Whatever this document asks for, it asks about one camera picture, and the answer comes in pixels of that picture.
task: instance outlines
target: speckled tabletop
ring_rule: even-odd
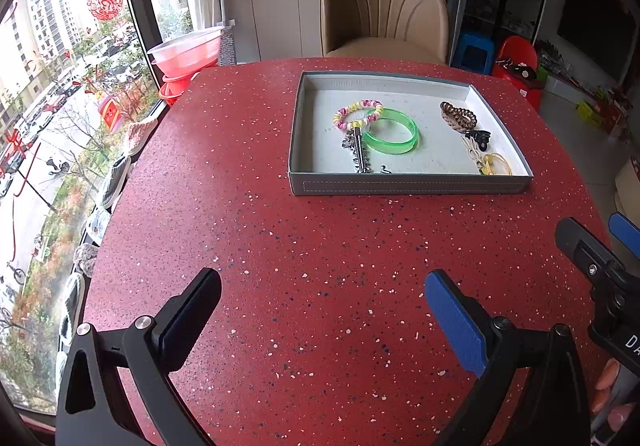
[[[502,196],[294,197],[287,156],[296,89],[302,70],[317,69],[472,83],[524,153],[532,185]],[[130,178],[84,321],[126,327],[213,267],[222,300],[172,379],[219,446],[430,444],[474,382],[424,302],[430,270],[445,269],[518,326],[568,324],[593,385],[605,357],[587,337],[588,282],[554,245],[565,216],[607,241],[569,157],[507,82],[402,61],[210,68]],[[161,444],[125,378],[143,431]]]

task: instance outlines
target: black television screen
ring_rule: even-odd
[[[580,48],[619,80],[636,22],[618,0],[564,0],[558,35]]]

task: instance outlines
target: white cabinet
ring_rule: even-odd
[[[262,61],[301,58],[298,0],[252,0]]]
[[[303,58],[321,58],[320,0],[298,0]]]
[[[238,63],[260,61],[255,32],[254,6],[251,0],[225,0],[226,16],[236,20],[233,28]]]

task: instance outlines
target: metal bolt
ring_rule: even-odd
[[[618,307],[620,307],[621,309],[625,306],[625,299],[624,299],[624,297],[622,296],[622,294],[620,294],[619,292],[616,292],[616,293],[613,295],[613,300],[614,300],[614,302],[616,303],[616,305],[617,305]]]
[[[510,325],[510,321],[503,316],[498,316],[497,318],[494,318],[494,327],[497,328],[498,330],[505,331],[509,328],[509,325]]]
[[[151,321],[153,321],[151,317],[141,316],[136,320],[136,328],[140,330],[146,329],[151,324]]]
[[[556,325],[554,328],[559,336],[568,336],[571,333],[569,327],[563,325],[562,323],[558,323],[558,325]]]
[[[85,334],[88,334],[90,330],[91,323],[81,323],[80,325],[78,325],[76,332],[78,333],[78,336],[84,336]]]

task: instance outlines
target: green bracelet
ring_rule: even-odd
[[[371,113],[373,113],[373,110],[367,111],[367,115]],[[410,152],[416,147],[418,143],[418,127],[411,118],[407,117],[401,111],[385,108],[380,119],[389,119],[390,121],[399,122],[409,130],[409,132],[411,132],[411,139],[406,142],[387,142],[374,137],[366,131],[362,134],[362,140],[369,148],[388,155],[400,155],[402,153]]]

